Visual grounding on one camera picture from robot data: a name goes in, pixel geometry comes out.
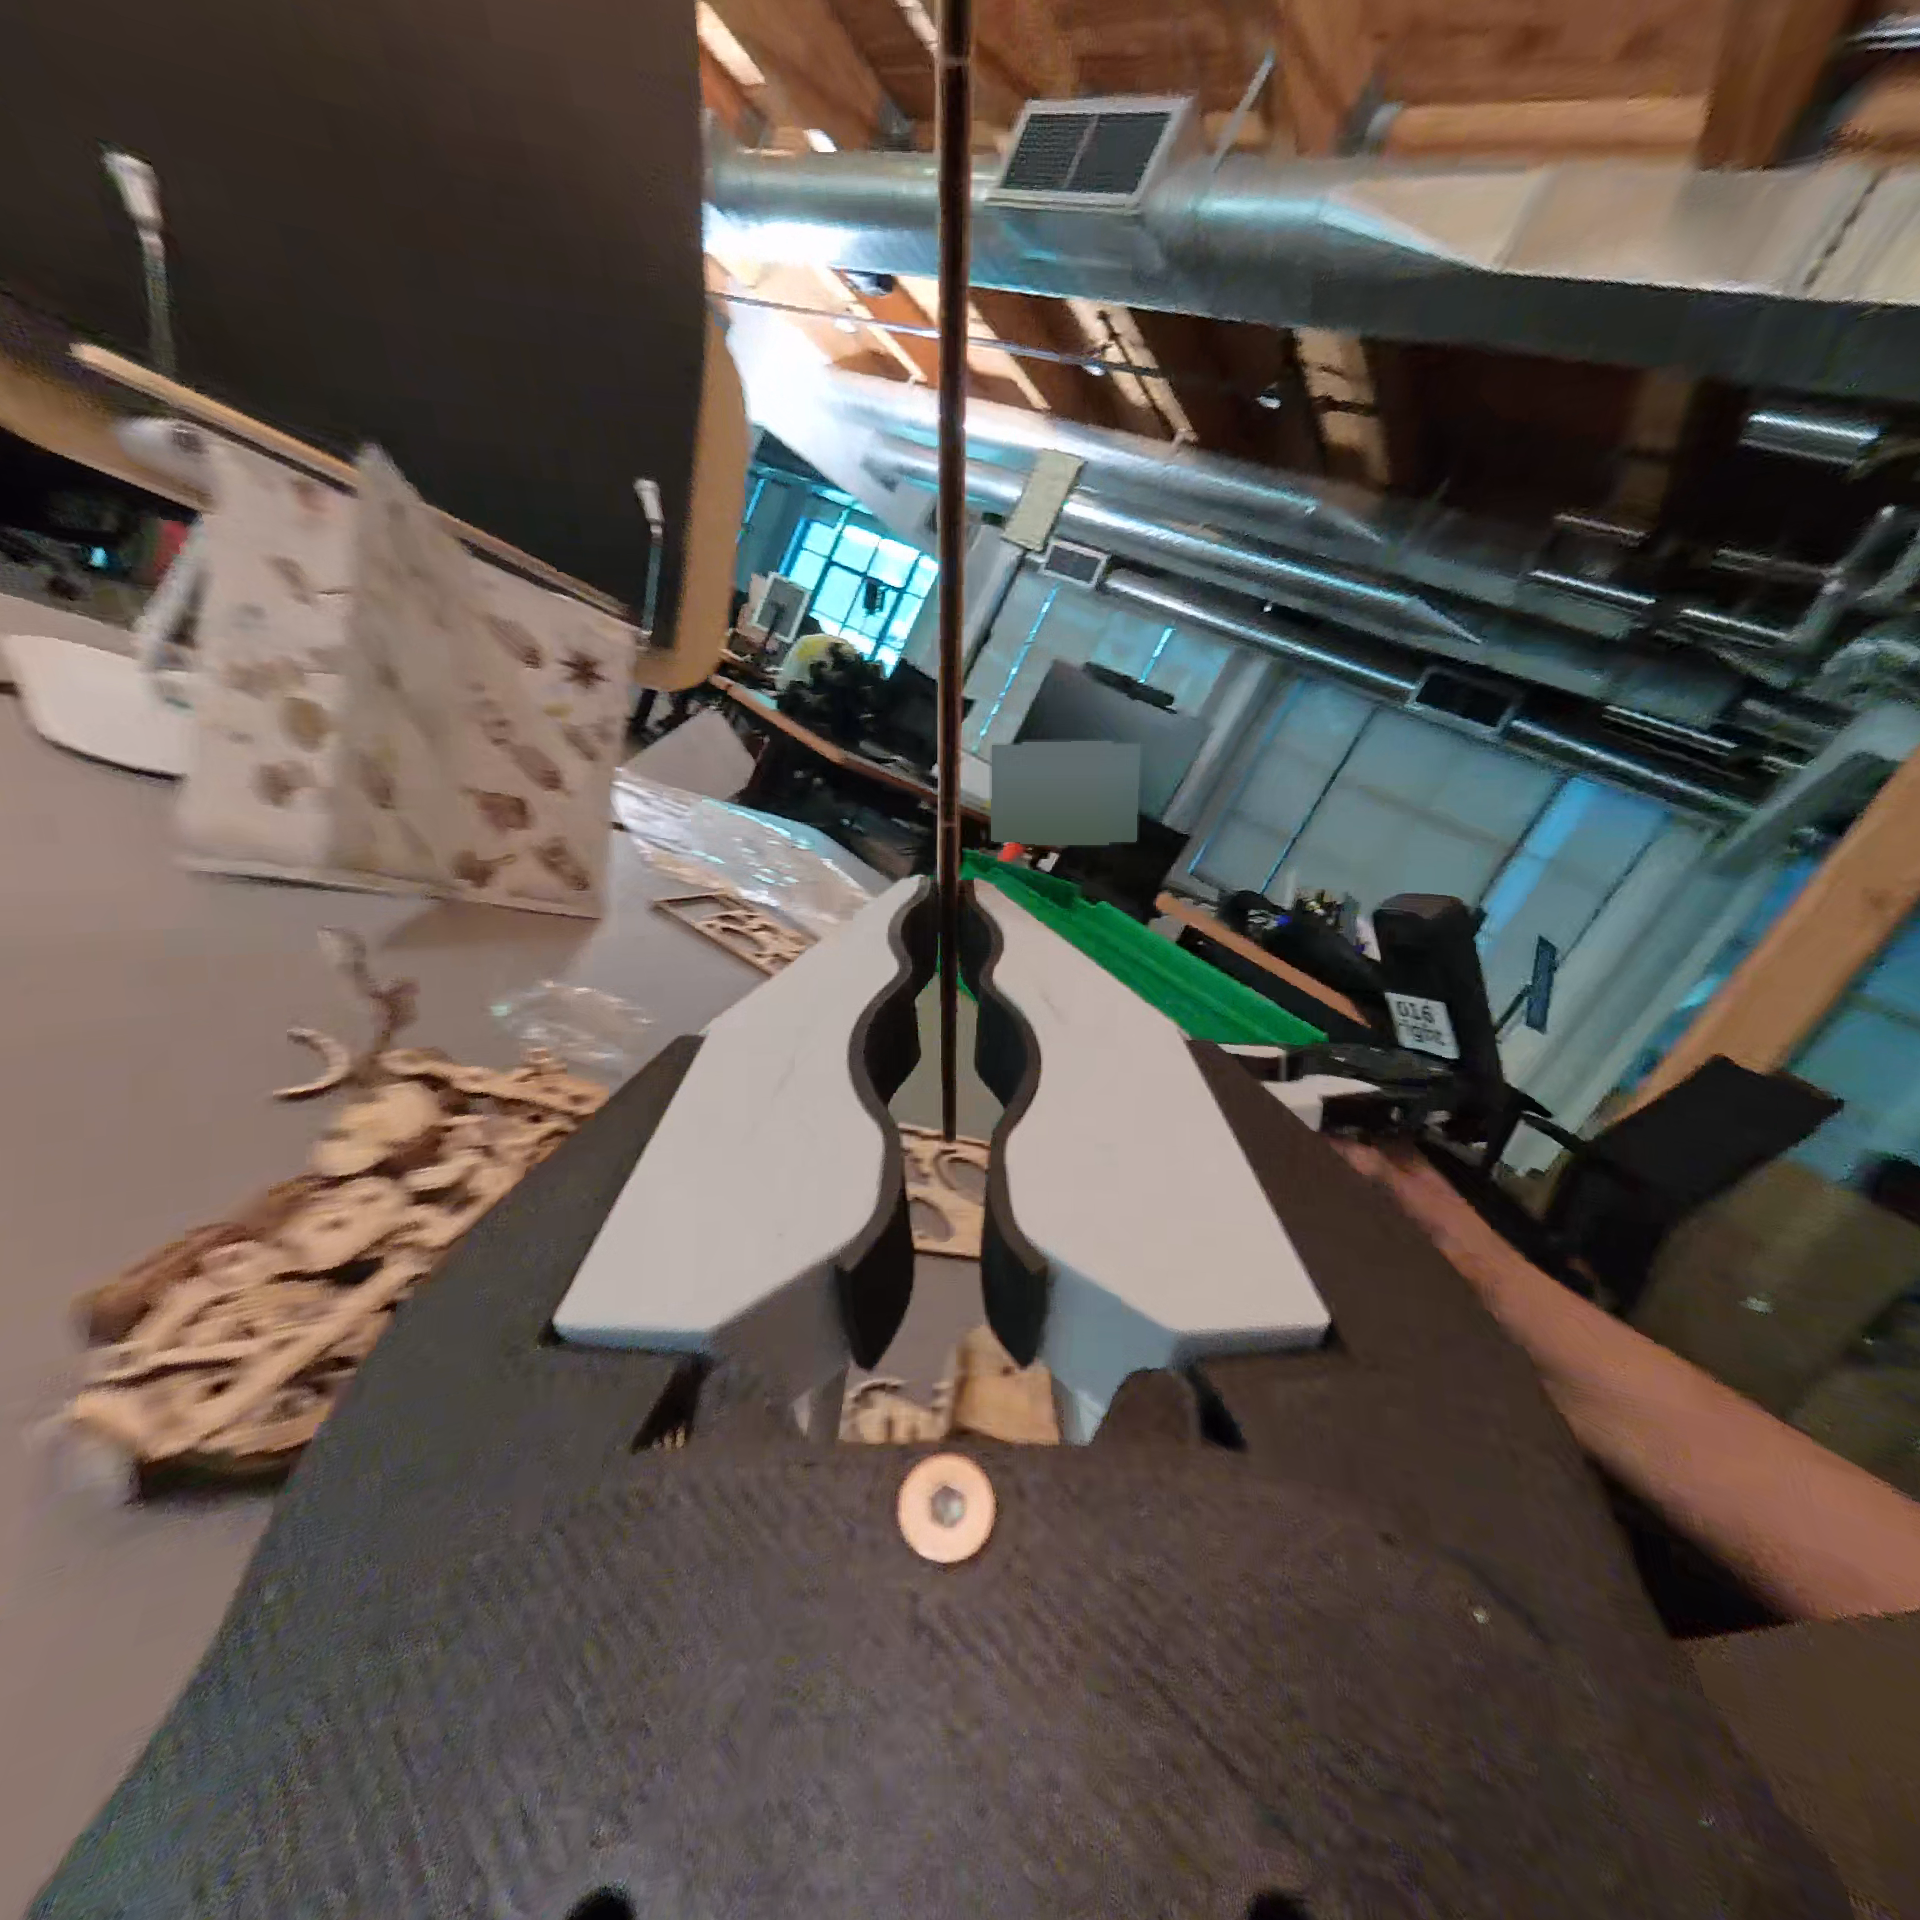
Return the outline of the clear plastic bag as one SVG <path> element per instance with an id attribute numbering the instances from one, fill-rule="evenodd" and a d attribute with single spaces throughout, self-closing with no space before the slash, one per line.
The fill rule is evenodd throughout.
<path id="1" fill-rule="evenodd" d="M 490 1015 L 524 1053 L 553 1054 L 600 1084 L 622 1084 L 649 1057 L 653 1018 L 637 1002 L 568 979 L 493 996 Z"/>

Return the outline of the white paper sheet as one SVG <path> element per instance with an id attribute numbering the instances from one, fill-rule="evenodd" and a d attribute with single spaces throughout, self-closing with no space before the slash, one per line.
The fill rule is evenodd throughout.
<path id="1" fill-rule="evenodd" d="M 85 762 L 181 780 L 188 711 L 132 657 L 62 636 L 7 635 L 2 662 L 31 728 Z"/>

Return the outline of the long wooden background table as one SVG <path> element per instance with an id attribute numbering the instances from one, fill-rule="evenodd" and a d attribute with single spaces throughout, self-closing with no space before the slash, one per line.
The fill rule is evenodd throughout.
<path id="1" fill-rule="evenodd" d="M 770 691 L 741 686 L 721 672 L 708 677 L 708 691 L 717 695 L 733 721 L 756 734 L 756 769 L 741 787 L 741 801 L 774 801 L 800 775 L 851 780 L 864 793 L 886 793 L 890 807 L 911 807 L 928 825 L 936 824 L 936 787 L 919 771 L 901 771 L 887 762 L 835 744 L 791 719 Z"/>

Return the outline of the printed instruction booklet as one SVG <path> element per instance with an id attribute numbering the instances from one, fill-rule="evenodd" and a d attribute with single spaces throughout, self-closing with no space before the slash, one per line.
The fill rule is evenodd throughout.
<path id="1" fill-rule="evenodd" d="M 350 491 L 202 460 L 184 863 L 600 917 L 637 629 L 466 553 L 380 446 Z"/>

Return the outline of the green plastic bin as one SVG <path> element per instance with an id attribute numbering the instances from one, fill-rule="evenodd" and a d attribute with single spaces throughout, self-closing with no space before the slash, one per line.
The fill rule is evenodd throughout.
<path id="1" fill-rule="evenodd" d="M 1021 910 L 1157 1005 L 1188 1040 L 1280 1049 L 1326 1043 L 1320 1027 L 1280 1009 L 1209 959 L 1126 917 L 1118 904 L 1090 899 L 1070 879 L 1055 879 L 990 852 L 965 852 L 965 879 L 978 887 L 996 885 L 1016 899 Z"/>

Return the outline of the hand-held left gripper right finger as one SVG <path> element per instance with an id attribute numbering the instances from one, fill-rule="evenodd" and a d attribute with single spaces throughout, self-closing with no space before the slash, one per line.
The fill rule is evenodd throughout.
<path id="1" fill-rule="evenodd" d="M 968 887 L 961 970 L 999 1102 L 985 1319 L 1052 1376 L 1061 1438 L 1139 1372 L 1320 1348 L 1331 1311 L 1182 1028 L 996 885 Z"/>

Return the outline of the person's right forearm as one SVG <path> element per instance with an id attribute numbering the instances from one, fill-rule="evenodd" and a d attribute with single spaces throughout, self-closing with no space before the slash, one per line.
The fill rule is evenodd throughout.
<path id="1" fill-rule="evenodd" d="M 1916 1502 L 1549 1276 L 1421 1154 L 1337 1151 L 1470 1281 L 1585 1452 L 1779 1617 L 1916 1614 Z"/>

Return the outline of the large clear plastic sheet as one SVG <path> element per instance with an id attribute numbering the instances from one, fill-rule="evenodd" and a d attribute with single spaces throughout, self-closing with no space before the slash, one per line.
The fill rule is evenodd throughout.
<path id="1" fill-rule="evenodd" d="M 659 874 L 687 891 L 726 891 L 805 935 L 830 935 L 890 885 L 807 824 L 631 771 L 613 775 L 610 813 Z"/>

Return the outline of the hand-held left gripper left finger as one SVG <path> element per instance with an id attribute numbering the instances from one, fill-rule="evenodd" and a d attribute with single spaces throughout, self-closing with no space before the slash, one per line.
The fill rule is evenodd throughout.
<path id="1" fill-rule="evenodd" d="M 717 1015 L 553 1329 L 733 1363 L 821 1401 L 898 1337 L 919 1276 L 890 1102 L 920 1061 L 942 903 L 901 879 Z"/>

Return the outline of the wooden spaceship model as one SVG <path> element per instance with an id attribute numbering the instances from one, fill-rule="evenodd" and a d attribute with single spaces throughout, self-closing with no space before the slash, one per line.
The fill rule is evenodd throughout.
<path id="1" fill-rule="evenodd" d="M 943 1139 L 936 1131 L 898 1126 L 911 1246 L 933 1263 L 979 1257 L 985 1232 L 982 1139 Z M 1046 1366 L 1020 1366 L 978 1313 L 947 1347 L 943 1368 L 919 1389 L 904 1377 L 863 1376 L 843 1390 L 843 1442 L 932 1448 L 982 1438 L 1010 1448 L 1059 1448 L 1061 1416 Z"/>

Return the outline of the wooden puzzle part sheet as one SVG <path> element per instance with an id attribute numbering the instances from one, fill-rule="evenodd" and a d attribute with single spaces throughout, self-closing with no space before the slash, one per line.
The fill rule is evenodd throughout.
<path id="1" fill-rule="evenodd" d="M 942 2 L 933 45 L 936 156 L 936 721 L 933 904 L 942 1009 L 942 1135 L 956 1139 L 956 937 L 965 891 L 965 625 L 968 625 L 968 286 L 974 236 L 974 2 Z"/>

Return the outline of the black acoustic panel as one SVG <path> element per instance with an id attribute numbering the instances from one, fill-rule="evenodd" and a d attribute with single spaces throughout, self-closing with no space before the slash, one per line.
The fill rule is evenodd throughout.
<path id="1" fill-rule="evenodd" d="M 701 460 L 708 295 L 691 2 L 2 2 L 2 553 L 116 547 L 150 347 L 107 149 L 157 177 L 176 380 L 297 440 L 371 443 L 453 519 L 634 617 L 649 686 L 726 647 L 728 488 Z"/>

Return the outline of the wooden support post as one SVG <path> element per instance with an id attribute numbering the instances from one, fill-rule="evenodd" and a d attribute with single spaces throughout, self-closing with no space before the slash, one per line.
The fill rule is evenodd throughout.
<path id="1" fill-rule="evenodd" d="M 1914 908 L 1916 756 L 1906 756 L 1619 1115 L 1645 1109 L 1713 1061 L 1786 1069 Z"/>

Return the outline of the wooden motorcycle model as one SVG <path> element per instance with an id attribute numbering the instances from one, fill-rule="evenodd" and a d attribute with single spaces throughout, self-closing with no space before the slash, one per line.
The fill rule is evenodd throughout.
<path id="1" fill-rule="evenodd" d="M 301 1028 L 343 1095 L 286 1183 L 181 1235 L 79 1302 L 83 1368 L 57 1435 L 132 1498 L 282 1484 L 450 1250 L 593 1118 L 610 1088 L 530 1049 L 355 1061 Z"/>

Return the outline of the hanging paper sign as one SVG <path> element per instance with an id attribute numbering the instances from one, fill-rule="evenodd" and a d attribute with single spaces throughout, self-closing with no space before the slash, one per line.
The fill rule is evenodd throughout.
<path id="1" fill-rule="evenodd" d="M 1080 469 L 1084 460 L 1067 452 L 1036 452 L 1020 501 L 1003 517 L 1003 539 L 1021 553 L 1046 553 Z"/>

